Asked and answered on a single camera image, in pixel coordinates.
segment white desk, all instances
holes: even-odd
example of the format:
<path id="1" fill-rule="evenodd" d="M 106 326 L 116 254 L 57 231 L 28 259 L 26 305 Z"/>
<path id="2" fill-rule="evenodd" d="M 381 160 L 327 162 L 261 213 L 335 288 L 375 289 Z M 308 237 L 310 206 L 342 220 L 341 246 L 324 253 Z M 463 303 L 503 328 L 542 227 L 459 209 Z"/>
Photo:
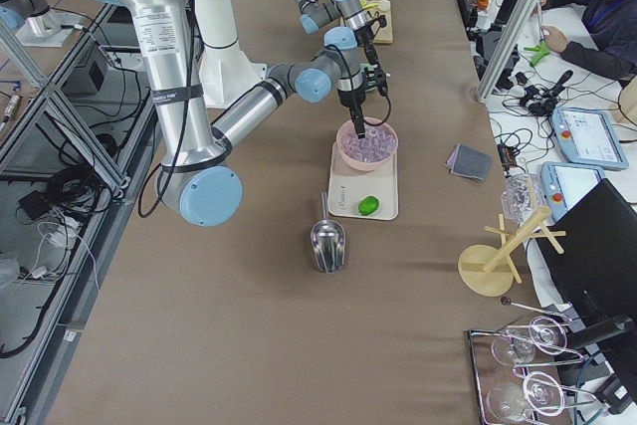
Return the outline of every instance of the white desk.
<path id="1" fill-rule="evenodd" d="M 580 42 L 586 47 L 595 48 L 595 44 L 581 23 L 581 10 L 582 9 L 578 6 L 569 6 L 545 11 L 543 12 L 543 23 L 545 25 L 552 25 L 559 28 L 562 32 L 564 32 L 564 35 L 569 40 Z M 492 5 L 489 9 L 490 21 L 495 19 L 497 12 L 497 5 Z M 529 84 L 546 85 L 550 87 L 552 86 L 552 83 L 556 82 L 566 70 L 572 70 L 573 76 L 566 84 L 578 84 L 576 86 L 577 90 L 574 88 L 567 88 L 560 94 L 562 99 L 566 100 L 566 102 L 571 106 L 582 108 L 608 110 L 616 107 L 613 102 L 617 100 L 621 90 L 618 83 L 611 82 L 595 74 L 591 74 L 578 66 L 570 64 L 562 60 L 558 54 L 551 53 L 549 56 L 542 59 L 535 69 L 533 69 L 527 60 L 531 58 L 532 52 L 525 52 L 524 47 L 533 47 L 537 45 L 538 42 L 539 32 L 537 17 L 531 16 L 518 41 L 518 48 L 523 57 L 517 63 L 516 68 L 514 69 L 514 74 L 516 72 L 525 72 L 530 77 Z M 584 92 L 596 92 L 597 96 L 591 94 L 583 95 L 582 93 Z M 543 118 L 533 116 L 514 116 L 503 107 L 504 99 L 512 100 L 513 97 L 519 98 L 523 95 L 524 92 L 522 87 L 514 87 L 508 92 L 506 97 L 493 95 L 489 98 L 487 102 L 487 109 L 493 119 L 492 128 L 494 134 L 511 132 L 521 127 L 527 127 L 534 133 L 539 132 L 546 136 L 546 131 L 542 132 L 541 129 Z M 514 109 L 520 113 L 524 112 L 522 108 Z M 636 132 L 630 131 L 622 126 L 615 125 L 614 129 L 620 139 L 635 138 L 637 136 Z M 531 143 L 539 147 L 545 147 L 545 140 L 539 139 L 536 134 L 534 135 L 534 139 Z M 637 144 L 623 143 L 622 148 L 628 156 L 631 167 L 624 171 L 606 170 L 605 174 L 627 201 L 637 202 L 637 191 L 634 187 L 637 182 Z M 566 160 L 559 149 L 555 148 L 555 146 L 551 147 L 546 152 L 541 149 L 528 146 L 523 149 L 521 155 L 518 157 L 518 163 L 521 163 L 522 165 L 526 164 L 527 171 L 535 174 L 539 174 L 539 169 L 545 161 Z M 535 241 L 532 241 L 529 244 L 528 260 L 533 277 L 533 285 L 539 302 L 543 306 L 562 303 L 563 300 L 552 282 L 544 258 L 539 252 Z M 586 383 L 583 388 L 595 390 L 602 381 L 603 379 L 590 381 Z M 582 414 L 587 419 L 590 418 L 597 409 L 598 404 L 580 407 Z M 606 414 L 598 418 L 595 423 L 598 425 L 635 424 L 637 423 L 637 406 L 633 403 L 623 414 L 617 416 Z"/>

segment gray cloth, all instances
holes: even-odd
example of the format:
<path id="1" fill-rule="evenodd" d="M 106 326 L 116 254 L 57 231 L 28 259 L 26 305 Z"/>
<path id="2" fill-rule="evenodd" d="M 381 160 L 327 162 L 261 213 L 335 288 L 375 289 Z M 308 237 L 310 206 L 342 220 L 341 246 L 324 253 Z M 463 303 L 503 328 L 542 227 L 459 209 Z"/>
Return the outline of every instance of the gray cloth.
<path id="1" fill-rule="evenodd" d="M 546 0 L 544 9 L 585 5 L 582 22 L 599 51 L 569 42 L 561 56 L 611 80 L 637 74 L 637 0 Z"/>

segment green object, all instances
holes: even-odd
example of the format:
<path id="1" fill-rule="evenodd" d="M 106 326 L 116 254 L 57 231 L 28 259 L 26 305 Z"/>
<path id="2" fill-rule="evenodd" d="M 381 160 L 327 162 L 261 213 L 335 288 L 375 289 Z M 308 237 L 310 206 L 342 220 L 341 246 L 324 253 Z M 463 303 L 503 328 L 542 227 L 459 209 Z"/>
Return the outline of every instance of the green object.
<path id="1" fill-rule="evenodd" d="M 373 214 L 380 206 L 380 201 L 375 196 L 367 196 L 358 203 L 358 212 L 363 216 L 369 216 Z"/>
<path id="2" fill-rule="evenodd" d="M 550 50 L 546 46 L 546 42 L 544 40 L 539 42 L 539 45 L 537 47 L 525 47 L 525 50 L 529 52 L 535 52 L 535 55 L 533 55 L 531 58 L 532 67 L 536 66 L 541 59 L 550 54 Z"/>

